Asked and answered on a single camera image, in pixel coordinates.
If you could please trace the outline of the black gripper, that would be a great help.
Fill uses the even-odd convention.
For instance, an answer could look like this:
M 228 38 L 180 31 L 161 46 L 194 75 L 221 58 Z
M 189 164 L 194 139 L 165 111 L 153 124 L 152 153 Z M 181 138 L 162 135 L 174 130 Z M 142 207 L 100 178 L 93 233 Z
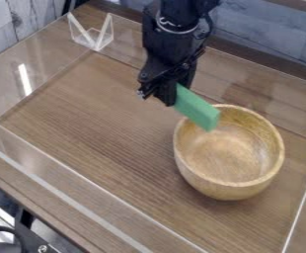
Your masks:
M 142 16 L 142 47 L 146 60 L 138 74 L 137 94 L 142 99 L 154 96 L 166 107 L 174 104 L 176 85 L 189 88 L 197 58 L 212 32 L 208 15 L 200 17 L 185 31 L 165 28 L 158 10 L 145 9 Z

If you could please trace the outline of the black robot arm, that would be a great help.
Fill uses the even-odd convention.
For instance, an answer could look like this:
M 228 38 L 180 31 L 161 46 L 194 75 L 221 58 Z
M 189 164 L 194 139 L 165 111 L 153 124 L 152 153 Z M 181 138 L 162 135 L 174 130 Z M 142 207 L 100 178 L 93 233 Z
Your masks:
M 209 12 L 220 0 L 152 0 L 142 10 L 140 96 L 154 96 L 166 107 L 176 103 L 176 85 L 189 88 L 197 58 L 213 30 Z

